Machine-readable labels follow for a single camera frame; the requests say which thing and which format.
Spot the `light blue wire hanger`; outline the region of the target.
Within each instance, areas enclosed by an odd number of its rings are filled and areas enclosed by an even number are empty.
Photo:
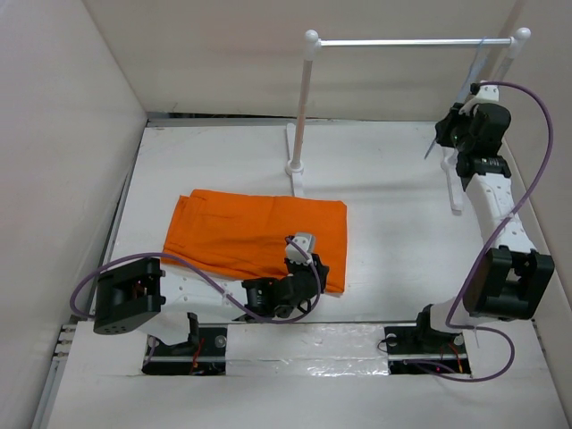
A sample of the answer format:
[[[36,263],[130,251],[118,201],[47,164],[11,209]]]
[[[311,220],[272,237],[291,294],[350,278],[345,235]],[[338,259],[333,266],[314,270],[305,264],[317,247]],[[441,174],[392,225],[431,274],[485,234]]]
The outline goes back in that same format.
[[[461,85],[461,88],[460,88],[460,90],[459,90],[459,92],[455,98],[455,103],[462,103],[462,104],[465,103],[465,100],[467,99],[468,94],[469,94],[470,84],[475,81],[477,75],[482,71],[483,67],[486,65],[486,63],[488,61],[487,55],[481,56],[481,51],[483,49],[485,39],[486,39],[486,36],[484,38],[482,38],[479,41],[479,44],[477,45],[475,55],[473,57],[472,63],[470,64],[468,72],[467,72],[467,76],[465,77],[465,80],[464,80],[463,84]],[[424,155],[424,159],[426,159],[430,155],[430,153],[435,148],[436,144],[437,144],[437,137],[435,136],[435,138],[433,139],[429,148],[427,148],[427,151]],[[443,156],[442,161],[444,162],[445,167],[450,166],[449,160],[450,160],[450,156],[447,156],[447,155]]]

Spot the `orange trousers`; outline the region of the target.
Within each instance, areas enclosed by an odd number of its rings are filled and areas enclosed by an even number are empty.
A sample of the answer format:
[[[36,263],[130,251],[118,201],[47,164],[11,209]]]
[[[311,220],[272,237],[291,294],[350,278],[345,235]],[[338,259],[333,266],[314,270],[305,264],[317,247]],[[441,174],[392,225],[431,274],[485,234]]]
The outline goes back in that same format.
[[[315,252],[330,268],[326,291],[342,293],[348,208],[341,201],[195,189],[179,198],[163,251],[226,277],[282,277],[285,239],[300,232],[315,237]]]

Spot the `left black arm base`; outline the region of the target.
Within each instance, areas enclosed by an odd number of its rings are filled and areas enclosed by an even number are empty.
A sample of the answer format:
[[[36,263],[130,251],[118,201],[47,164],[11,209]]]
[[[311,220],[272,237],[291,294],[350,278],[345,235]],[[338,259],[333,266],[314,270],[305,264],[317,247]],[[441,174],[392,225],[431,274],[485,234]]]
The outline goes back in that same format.
[[[166,345],[153,338],[147,347],[142,373],[157,376],[222,376],[226,374],[227,324],[202,324],[187,313],[187,339]]]

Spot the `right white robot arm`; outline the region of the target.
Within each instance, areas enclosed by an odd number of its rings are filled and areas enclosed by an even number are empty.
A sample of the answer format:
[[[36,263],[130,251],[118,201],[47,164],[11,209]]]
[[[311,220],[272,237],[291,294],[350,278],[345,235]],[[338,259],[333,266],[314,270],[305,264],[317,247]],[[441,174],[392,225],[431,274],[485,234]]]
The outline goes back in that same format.
[[[457,152],[455,174],[485,244],[462,299],[428,305],[418,314],[413,341],[422,351],[435,351],[463,326],[532,318],[554,273],[552,257],[537,250],[513,212],[512,173],[499,153],[510,122],[501,105],[456,103],[435,126],[437,144]]]

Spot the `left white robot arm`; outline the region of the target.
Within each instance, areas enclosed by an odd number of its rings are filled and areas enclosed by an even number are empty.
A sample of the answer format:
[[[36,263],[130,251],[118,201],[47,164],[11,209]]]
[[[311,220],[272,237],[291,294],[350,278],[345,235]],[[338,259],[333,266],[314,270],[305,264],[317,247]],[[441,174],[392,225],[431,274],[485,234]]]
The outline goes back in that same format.
[[[313,254],[286,258],[287,275],[216,282],[194,265],[187,281],[169,282],[162,253],[116,259],[97,271],[94,332],[134,331],[153,336],[180,354],[199,342],[198,317],[263,324],[292,324],[309,315],[325,291],[329,267]]]

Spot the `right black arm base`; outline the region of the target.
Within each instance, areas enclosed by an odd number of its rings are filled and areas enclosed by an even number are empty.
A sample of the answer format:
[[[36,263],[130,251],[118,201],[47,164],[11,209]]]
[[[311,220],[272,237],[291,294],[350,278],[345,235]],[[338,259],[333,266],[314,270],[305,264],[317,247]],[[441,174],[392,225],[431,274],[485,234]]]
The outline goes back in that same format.
[[[383,327],[377,348],[388,358],[390,374],[471,375],[464,337],[461,333],[435,331],[430,325],[431,305],[424,307],[413,324]]]

